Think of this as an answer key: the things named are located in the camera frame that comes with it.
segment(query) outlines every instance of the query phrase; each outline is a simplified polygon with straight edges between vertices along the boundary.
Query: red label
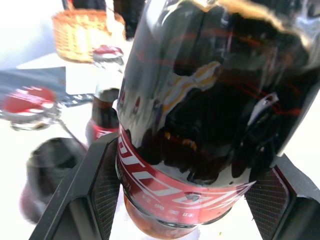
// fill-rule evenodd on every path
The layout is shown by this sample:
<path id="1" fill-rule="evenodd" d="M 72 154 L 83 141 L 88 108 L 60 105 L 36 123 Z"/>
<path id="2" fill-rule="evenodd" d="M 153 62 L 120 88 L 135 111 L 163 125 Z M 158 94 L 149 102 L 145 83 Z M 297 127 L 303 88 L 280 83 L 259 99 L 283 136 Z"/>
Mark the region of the red label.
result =
<path id="1" fill-rule="evenodd" d="M 121 125 L 116 163 L 121 183 L 134 202 L 170 223 L 194 225 L 218 218 L 254 184 L 206 188 L 175 180 L 135 153 Z"/>
<path id="2" fill-rule="evenodd" d="M 97 126 L 96 124 L 93 124 L 93 130 L 94 130 L 94 140 L 97 140 L 98 138 L 114 133 L 118 131 L 118 128 L 103 128 L 100 126 Z"/>

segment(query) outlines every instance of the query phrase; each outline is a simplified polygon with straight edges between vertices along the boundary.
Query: cola bottle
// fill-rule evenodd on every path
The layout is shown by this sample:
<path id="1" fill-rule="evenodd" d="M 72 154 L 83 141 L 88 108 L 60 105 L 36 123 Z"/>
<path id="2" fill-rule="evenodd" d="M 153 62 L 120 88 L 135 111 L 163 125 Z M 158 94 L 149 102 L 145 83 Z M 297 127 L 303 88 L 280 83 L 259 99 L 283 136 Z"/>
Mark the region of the cola bottle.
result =
<path id="1" fill-rule="evenodd" d="M 319 90 L 317 1 L 151 0 L 117 103 L 128 214 L 159 239 L 211 224 L 276 164 Z"/>
<path id="2" fill-rule="evenodd" d="M 91 119 L 86 127 L 87 143 L 90 145 L 103 135 L 116 132 L 119 126 L 117 108 L 123 79 L 123 52 L 114 46 L 101 46 L 93 51 L 94 77 L 97 80 L 93 96 Z"/>
<path id="3" fill-rule="evenodd" d="M 20 207 L 24 216 L 37 223 L 62 179 L 86 155 L 74 138 L 54 137 L 37 146 L 26 162 L 27 183 Z"/>

